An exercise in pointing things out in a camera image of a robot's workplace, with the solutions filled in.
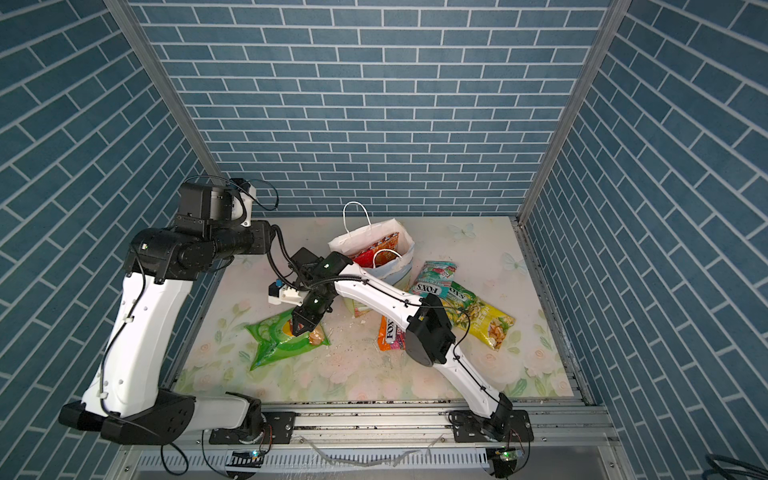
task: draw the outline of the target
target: white tabletop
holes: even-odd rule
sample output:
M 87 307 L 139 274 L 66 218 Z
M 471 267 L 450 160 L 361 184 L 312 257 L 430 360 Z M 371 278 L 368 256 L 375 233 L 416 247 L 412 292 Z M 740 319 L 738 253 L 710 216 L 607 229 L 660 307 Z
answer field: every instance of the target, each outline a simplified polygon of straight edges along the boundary
M 425 260 L 448 260 L 455 282 L 513 316 L 515 324 L 499 351 L 469 335 L 462 349 L 476 368 L 511 398 L 573 396 L 528 269 L 507 217 L 404 217 L 415 241 L 412 278 Z M 272 219 L 280 225 L 288 252 L 306 247 L 316 255 L 345 233 L 341 218 Z M 365 217 L 348 219 L 350 229 Z M 278 267 L 287 273 L 277 245 Z M 381 316 L 355 318 L 337 298 L 321 325 L 331 342 L 310 352 L 250 370 L 257 341 L 243 324 L 257 323 L 290 306 L 266 301 L 275 275 L 266 257 L 238 256 L 223 275 L 194 340 L 176 390 L 197 395 L 225 391 L 264 402 L 457 399 L 435 369 L 419 365 L 402 350 L 379 350 Z M 454 330 L 457 337 L 463 330 Z

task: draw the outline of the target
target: white cable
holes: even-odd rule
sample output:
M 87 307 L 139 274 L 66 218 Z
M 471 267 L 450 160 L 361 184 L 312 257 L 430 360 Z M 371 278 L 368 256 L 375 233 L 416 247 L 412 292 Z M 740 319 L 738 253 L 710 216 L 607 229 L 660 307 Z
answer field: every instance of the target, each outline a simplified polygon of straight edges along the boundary
M 432 452 L 430 452 L 430 448 L 433 447 L 433 445 L 440 441 L 442 438 L 442 435 L 440 435 L 438 438 L 432 441 L 429 445 L 426 447 L 427 454 L 429 456 L 432 456 Z M 344 458 L 333 458 L 331 456 L 328 456 L 323 450 L 320 450 L 317 445 L 312 443 L 309 439 L 306 439 L 304 437 L 301 437 L 301 439 L 305 442 L 310 444 L 310 447 L 312 447 L 312 450 L 314 450 L 317 455 L 320 455 L 320 458 L 325 460 L 326 462 L 330 464 L 338 464 L 343 463 L 345 465 L 353 465 L 356 467 L 375 467 L 377 465 L 387 465 L 391 464 L 393 467 L 396 467 L 400 462 L 406 459 L 408 455 L 411 455 L 412 453 L 416 453 L 420 451 L 421 449 L 416 450 L 405 450 L 400 455 L 397 455 L 395 458 L 381 458 L 379 460 L 373 460 L 371 462 L 357 462 L 355 460 L 345 460 Z
M 392 252 L 395 255 L 397 255 L 398 258 L 402 258 L 402 255 L 395 252 L 394 250 L 390 250 L 389 248 L 382 248 L 381 250 L 377 250 L 376 253 L 373 254 L 373 268 L 376 268 L 376 255 L 378 255 L 381 252 Z
M 366 206 L 361 204 L 360 202 L 349 202 L 347 205 L 344 205 L 344 209 L 341 211 L 341 217 L 344 219 L 344 230 L 346 230 L 347 233 L 351 236 L 352 234 L 349 232 L 349 228 L 346 227 L 346 208 L 349 205 L 357 204 L 360 205 L 362 208 L 362 211 L 366 212 L 366 218 L 368 219 L 368 226 L 371 227 L 371 217 L 368 215 L 368 210 L 366 210 Z

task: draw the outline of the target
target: orange candy bag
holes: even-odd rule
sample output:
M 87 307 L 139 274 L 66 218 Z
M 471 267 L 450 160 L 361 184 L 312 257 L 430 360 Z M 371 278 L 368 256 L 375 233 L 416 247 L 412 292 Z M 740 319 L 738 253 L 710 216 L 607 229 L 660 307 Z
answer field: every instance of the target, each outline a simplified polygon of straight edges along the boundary
M 370 247 L 363 249 L 360 253 L 352 257 L 352 260 L 363 268 L 373 268 L 373 255 L 383 249 L 397 251 L 397 240 L 399 236 L 399 232 L 387 235 Z M 392 252 L 382 252 L 380 255 L 376 255 L 376 266 L 382 266 L 395 258 L 397 258 L 397 256 Z
M 382 325 L 379 327 L 379 350 L 405 350 L 406 333 L 392 320 L 382 316 Z

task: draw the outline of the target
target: brick wall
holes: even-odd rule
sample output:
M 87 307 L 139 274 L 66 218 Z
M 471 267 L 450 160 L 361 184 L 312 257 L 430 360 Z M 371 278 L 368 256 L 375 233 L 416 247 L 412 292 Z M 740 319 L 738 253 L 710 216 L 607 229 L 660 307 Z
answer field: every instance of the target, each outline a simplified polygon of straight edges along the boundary
M 93 379 L 127 241 L 199 166 L 101 0 L 0 0 L 0 71 L 0 478 L 99 477 L 117 445 L 58 410 Z
M 634 0 L 530 232 L 633 470 L 768 461 L 768 8 Z
M 131 2 L 222 170 L 273 181 L 280 215 L 499 215 L 608 0 L 250 3 Z

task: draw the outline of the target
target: snack bag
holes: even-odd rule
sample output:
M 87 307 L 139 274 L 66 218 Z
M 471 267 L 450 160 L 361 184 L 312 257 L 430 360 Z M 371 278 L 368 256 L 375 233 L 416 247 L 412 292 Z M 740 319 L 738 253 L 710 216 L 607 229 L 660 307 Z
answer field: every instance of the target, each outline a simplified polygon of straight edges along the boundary
M 456 264 L 452 262 L 424 262 L 424 267 L 416 277 L 410 293 L 427 296 L 434 293 L 440 298 L 448 295 L 451 286 L 451 278 L 456 273 Z
M 293 336 L 290 332 L 291 312 L 286 310 L 258 323 L 247 325 L 245 328 L 259 343 L 256 358 L 250 366 L 253 370 L 262 365 L 268 365 L 277 360 L 314 350 L 321 345 L 330 345 L 323 328 L 318 325 L 312 332 Z
M 406 333 L 392 320 L 382 316 L 382 325 L 379 328 L 379 350 L 405 350 Z
M 469 332 L 479 338 L 485 345 L 493 349 L 500 349 L 507 336 L 507 331 L 515 324 L 515 319 L 494 306 L 488 305 L 477 295 L 470 292 L 456 282 L 451 283 L 448 295 L 441 300 L 446 308 L 445 313 L 454 326 L 466 330 L 467 317 L 454 308 L 461 308 L 467 312 L 472 325 Z
M 379 250 L 395 250 L 397 249 L 397 240 L 400 236 L 399 232 L 391 233 L 381 240 L 374 242 L 371 246 L 366 247 L 360 251 L 360 253 L 351 257 L 352 261 L 357 263 L 363 268 L 373 268 L 373 255 Z M 397 258 L 392 252 L 381 252 L 376 255 L 376 265 L 382 266 L 388 262 L 391 262 Z

